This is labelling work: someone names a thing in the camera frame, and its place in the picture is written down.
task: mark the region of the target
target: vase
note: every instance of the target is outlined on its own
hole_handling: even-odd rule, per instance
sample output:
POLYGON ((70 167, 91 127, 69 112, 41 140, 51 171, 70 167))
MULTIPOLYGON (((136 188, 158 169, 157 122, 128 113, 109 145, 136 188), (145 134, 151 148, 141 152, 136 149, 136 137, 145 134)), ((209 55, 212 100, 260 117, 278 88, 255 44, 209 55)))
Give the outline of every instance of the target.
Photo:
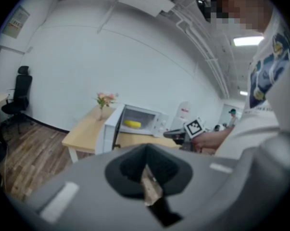
POLYGON ((102 113, 103 113, 103 109, 101 109, 101 108, 99 108, 98 110, 97 110, 97 113, 96 113, 96 120, 97 121, 101 121, 102 120, 102 113))

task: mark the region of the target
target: black baseboard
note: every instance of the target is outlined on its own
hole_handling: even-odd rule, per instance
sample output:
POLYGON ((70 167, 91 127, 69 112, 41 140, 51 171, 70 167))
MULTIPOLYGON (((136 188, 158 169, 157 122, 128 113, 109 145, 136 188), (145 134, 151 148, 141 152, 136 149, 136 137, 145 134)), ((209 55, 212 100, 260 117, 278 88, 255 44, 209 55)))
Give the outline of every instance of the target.
POLYGON ((40 125, 43 125, 43 126, 45 126, 45 127, 48 127, 48 128, 54 129, 54 130, 56 130, 56 131, 63 132, 63 133, 69 133, 69 132, 70 132, 70 131, 67 131, 67 130, 64 130, 64 129, 60 129, 60 128, 56 128, 56 127, 53 127, 53 126, 51 126, 51 125, 45 124, 45 123, 43 123, 43 122, 40 122, 40 121, 38 121, 38 120, 36 120, 36 119, 34 119, 34 118, 28 116, 28 115, 25 115, 25 116, 26 116, 26 118, 29 119, 29 120, 32 120, 32 121, 34 121, 34 122, 36 122, 36 123, 38 123, 38 124, 40 124, 40 125))

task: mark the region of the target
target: fluorescent light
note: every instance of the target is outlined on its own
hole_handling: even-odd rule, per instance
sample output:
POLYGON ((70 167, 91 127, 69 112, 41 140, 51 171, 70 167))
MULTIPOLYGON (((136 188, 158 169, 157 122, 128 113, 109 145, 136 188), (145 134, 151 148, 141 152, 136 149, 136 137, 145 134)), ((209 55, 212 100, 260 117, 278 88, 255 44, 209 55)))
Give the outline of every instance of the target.
POLYGON ((259 45, 261 40, 263 40, 263 36, 255 36, 255 37, 242 37, 242 38, 234 38, 236 46, 245 46, 245 45, 259 45))
POLYGON ((240 91, 240 94, 243 95, 243 96, 247 96, 247 95, 248 95, 248 92, 247 92, 247 91, 243 91, 243 90, 241 90, 241 91, 240 91))

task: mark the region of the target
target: open microwave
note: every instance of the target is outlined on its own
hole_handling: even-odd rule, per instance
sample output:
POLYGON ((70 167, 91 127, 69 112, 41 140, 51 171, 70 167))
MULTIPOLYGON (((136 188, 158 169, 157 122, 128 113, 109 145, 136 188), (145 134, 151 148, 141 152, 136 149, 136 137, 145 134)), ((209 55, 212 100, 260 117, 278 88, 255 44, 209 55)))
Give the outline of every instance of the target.
POLYGON ((162 137, 168 119, 169 116, 161 112, 120 104, 101 128, 95 154, 110 152, 116 146, 119 132, 162 137))

